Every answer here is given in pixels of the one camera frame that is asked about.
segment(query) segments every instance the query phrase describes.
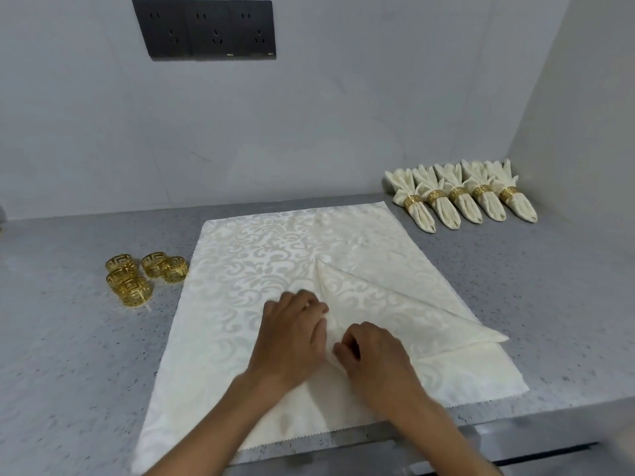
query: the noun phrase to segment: white wall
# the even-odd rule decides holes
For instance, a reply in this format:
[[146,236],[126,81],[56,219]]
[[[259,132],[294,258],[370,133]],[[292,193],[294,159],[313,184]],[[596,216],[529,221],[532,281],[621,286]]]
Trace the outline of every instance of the white wall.
[[523,190],[635,255],[635,0],[572,0],[509,156]]
[[380,190],[499,158],[568,0],[273,0],[275,61],[153,62],[130,0],[0,0],[9,218]]

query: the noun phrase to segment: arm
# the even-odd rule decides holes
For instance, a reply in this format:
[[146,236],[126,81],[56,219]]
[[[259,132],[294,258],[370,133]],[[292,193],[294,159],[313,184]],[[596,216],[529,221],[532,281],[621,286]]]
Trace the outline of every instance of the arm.
[[426,394],[401,341],[386,329],[353,324],[333,352],[370,409],[409,439],[439,476],[500,475]]
[[247,370],[146,476],[217,476],[267,411],[324,360],[326,304],[300,291],[265,304]]

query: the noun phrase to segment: electrical outlet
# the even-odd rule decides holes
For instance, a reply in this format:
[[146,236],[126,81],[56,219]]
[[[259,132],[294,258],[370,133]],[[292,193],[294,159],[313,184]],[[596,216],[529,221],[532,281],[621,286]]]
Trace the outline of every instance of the electrical outlet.
[[226,58],[234,53],[229,7],[224,0],[187,0],[187,31],[199,59]]
[[182,0],[132,0],[132,4],[152,59],[192,56]]
[[274,9],[270,0],[229,0],[234,55],[275,58]]

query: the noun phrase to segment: left hand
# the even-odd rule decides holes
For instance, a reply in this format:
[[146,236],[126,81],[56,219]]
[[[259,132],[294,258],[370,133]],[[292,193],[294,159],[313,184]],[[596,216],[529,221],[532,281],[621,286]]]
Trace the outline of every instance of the left hand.
[[305,382],[324,361],[328,306],[314,293],[282,293],[267,301],[258,339],[244,375],[263,386],[267,399],[277,403]]

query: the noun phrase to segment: gold napkin ring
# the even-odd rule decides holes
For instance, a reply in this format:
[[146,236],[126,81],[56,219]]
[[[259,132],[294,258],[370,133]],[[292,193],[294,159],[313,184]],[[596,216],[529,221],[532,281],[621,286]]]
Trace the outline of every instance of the gold napkin ring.
[[479,185],[472,191],[472,197],[478,199],[485,192],[493,192],[489,185]]
[[512,198],[512,195],[515,193],[520,193],[516,187],[509,186],[500,191],[498,196],[500,199],[506,204],[509,199]]
[[418,195],[409,195],[403,201],[403,207],[408,210],[412,204],[416,204],[417,202],[423,202],[424,200]]
[[440,199],[441,197],[445,197],[445,194],[441,190],[433,190],[428,194],[425,201],[432,205],[434,200]]
[[449,191],[448,198],[450,202],[454,204],[454,202],[456,202],[456,200],[464,193],[469,195],[469,192],[465,187],[458,186]]

